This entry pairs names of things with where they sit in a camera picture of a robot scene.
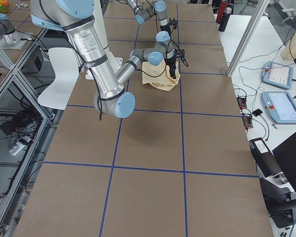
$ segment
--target white table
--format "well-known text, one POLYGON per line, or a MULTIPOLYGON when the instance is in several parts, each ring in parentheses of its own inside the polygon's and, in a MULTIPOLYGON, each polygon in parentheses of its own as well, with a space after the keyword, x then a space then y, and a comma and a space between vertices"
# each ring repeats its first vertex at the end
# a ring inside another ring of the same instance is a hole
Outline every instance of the white table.
MULTIPOLYGON (((250 16, 231 15, 226 30, 224 32, 220 32, 220 37, 221 37, 222 45, 224 47, 224 53, 225 53, 227 62, 231 61, 250 18, 251 18, 250 16)), ((240 61, 249 59, 253 56, 269 54, 270 52, 278 49, 281 45, 282 45, 281 39, 277 35, 275 29, 271 25, 268 18, 264 16, 260 20, 260 23, 257 26, 245 50, 245 53, 243 54, 240 61)), ((276 51, 274 53, 271 53, 268 56, 261 56, 258 58, 253 58, 243 63, 239 63, 237 70, 232 75, 233 84, 236 84, 241 89, 244 89, 248 95, 255 94, 255 91, 244 86, 243 83, 241 82, 241 78, 238 73, 238 68, 240 66, 244 66, 252 69, 261 68, 267 61, 271 61, 273 59, 275 62, 281 63, 283 65, 289 65, 293 63, 293 61, 286 61, 282 59, 280 54, 283 49, 284 49, 284 46, 281 47, 278 54, 276 51)), ((296 64, 293 64, 291 66, 294 68, 293 79, 296 79, 296 64)), ((261 73, 262 73, 262 69, 252 71, 252 70, 241 68, 241 75, 243 77, 244 83, 253 87, 254 89, 258 89, 260 85, 261 73)), ((276 125, 277 129, 274 126, 272 126, 274 121, 268 115, 268 112, 266 111, 261 99, 261 93, 263 92, 263 90, 264 91, 283 91, 283 90, 280 88, 262 83, 258 89, 258 94, 254 104, 253 104, 253 101, 254 101, 253 96, 250 96, 247 98, 247 105, 251 111, 254 111, 256 109, 261 109, 263 111, 262 116, 265 118, 270 129, 270 136, 268 141, 266 141, 266 144, 272 151, 275 147, 277 147, 289 136, 291 136, 293 133, 296 132, 296 125, 277 124, 276 125)), ((291 94, 292 97, 295 95, 296 82, 292 83, 292 88, 288 90, 288 92, 291 94)), ((254 117, 254 118, 259 122, 261 122, 264 126, 266 126, 265 121, 260 116, 254 117)), ((264 129, 261 125, 259 125, 256 121, 253 121, 253 126, 254 128, 249 129, 248 131, 248 134, 247 134, 248 140, 251 140, 257 137, 263 137, 264 135, 264 129)), ((275 226, 275 223, 273 222, 272 219, 270 219, 270 222, 271 222, 275 237, 278 237, 282 232, 287 232, 287 237, 289 236, 290 230, 286 231, 285 229, 278 229, 275 226)), ((294 228, 293 237, 296 237, 296 226, 294 228)))

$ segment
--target black bottle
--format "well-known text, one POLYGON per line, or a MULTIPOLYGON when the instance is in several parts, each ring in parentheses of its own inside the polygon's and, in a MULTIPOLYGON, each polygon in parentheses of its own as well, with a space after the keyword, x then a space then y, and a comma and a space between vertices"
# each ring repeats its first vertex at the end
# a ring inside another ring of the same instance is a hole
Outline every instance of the black bottle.
POLYGON ((219 31, 221 32, 225 31, 231 12, 232 12, 232 9, 230 7, 227 7, 225 12, 223 13, 221 24, 219 25, 219 28, 218 28, 219 31))

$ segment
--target label sticker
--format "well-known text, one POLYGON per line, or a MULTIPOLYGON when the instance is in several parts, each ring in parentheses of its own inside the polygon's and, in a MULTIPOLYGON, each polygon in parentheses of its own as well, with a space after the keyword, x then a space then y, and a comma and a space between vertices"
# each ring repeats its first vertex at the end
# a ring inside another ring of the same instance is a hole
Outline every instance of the label sticker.
POLYGON ((255 141, 255 144, 258 148, 258 150, 261 152, 261 153, 266 153, 268 152, 268 149, 266 148, 265 144, 263 143, 263 141, 255 141))
POLYGON ((98 49, 98 44, 91 33, 74 38, 74 41, 79 48, 80 54, 82 55, 98 49))

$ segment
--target computer monitor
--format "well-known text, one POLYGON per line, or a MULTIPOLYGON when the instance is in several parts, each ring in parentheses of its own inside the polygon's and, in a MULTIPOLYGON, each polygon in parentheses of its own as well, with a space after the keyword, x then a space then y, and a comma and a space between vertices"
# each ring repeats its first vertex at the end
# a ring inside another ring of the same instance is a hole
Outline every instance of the computer monitor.
POLYGON ((296 219, 296 132, 273 150, 275 160, 295 193, 260 180, 266 207, 276 226, 292 225, 296 219))
POLYGON ((296 191, 296 132, 273 150, 274 157, 296 191))

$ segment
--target red bottle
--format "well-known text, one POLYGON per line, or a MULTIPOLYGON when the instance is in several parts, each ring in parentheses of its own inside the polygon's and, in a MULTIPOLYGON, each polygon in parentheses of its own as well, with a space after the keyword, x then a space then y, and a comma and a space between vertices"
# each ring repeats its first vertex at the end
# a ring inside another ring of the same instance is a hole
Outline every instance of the red bottle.
POLYGON ((222 20, 223 13, 225 12, 227 8, 228 0, 222 0, 221 5, 219 6, 217 18, 216 18, 216 23, 220 23, 222 20))

